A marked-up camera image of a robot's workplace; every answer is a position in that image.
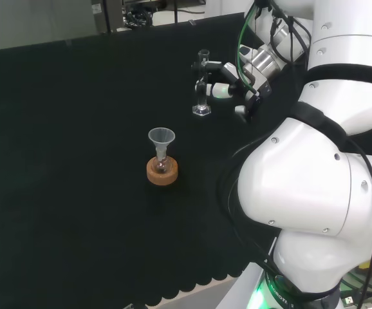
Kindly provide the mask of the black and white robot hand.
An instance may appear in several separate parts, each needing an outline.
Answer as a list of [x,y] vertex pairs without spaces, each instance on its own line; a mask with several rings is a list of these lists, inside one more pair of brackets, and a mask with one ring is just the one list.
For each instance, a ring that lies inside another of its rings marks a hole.
[[194,87],[197,103],[192,111],[198,116],[211,112],[208,100],[236,100],[234,113],[243,122],[251,123],[263,99],[270,94],[268,79],[257,70],[252,73],[230,62],[207,59],[193,62],[191,70],[197,77]]

